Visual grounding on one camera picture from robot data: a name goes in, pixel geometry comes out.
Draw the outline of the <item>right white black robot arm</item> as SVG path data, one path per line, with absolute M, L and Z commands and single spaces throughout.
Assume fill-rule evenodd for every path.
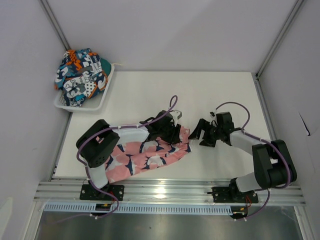
M 188 138 L 198 140 L 204 133 L 201 146 L 214 148 L 221 141 L 252 156 L 253 172 L 230 181 L 228 196 L 232 201 L 239 202 L 256 190 L 286 188 L 297 180 L 297 171 L 283 140 L 267 141 L 236 128 L 230 112 L 217 113 L 215 118 L 211 122 L 201 118 Z

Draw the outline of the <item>pink shark print shorts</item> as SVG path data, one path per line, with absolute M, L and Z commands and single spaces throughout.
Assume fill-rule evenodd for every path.
M 182 126 L 177 144 L 157 138 L 148 142 L 117 145 L 104 164 L 108 182 L 112 184 L 178 162 L 192 151 L 189 135 L 190 129 Z

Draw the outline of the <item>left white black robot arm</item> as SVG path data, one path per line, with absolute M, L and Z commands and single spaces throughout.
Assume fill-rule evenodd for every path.
M 136 125 L 111 126 L 105 120 L 96 121 L 76 142 L 76 158 L 85 167 L 88 182 L 92 186 L 91 194 L 97 200 L 108 196 L 109 180 L 105 163 L 110 159 L 114 148 L 133 142 L 141 142 L 141 150 L 147 144 L 161 139 L 168 144 L 180 142 L 182 117 L 179 110 L 161 111 L 156 117 L 150 117 Z

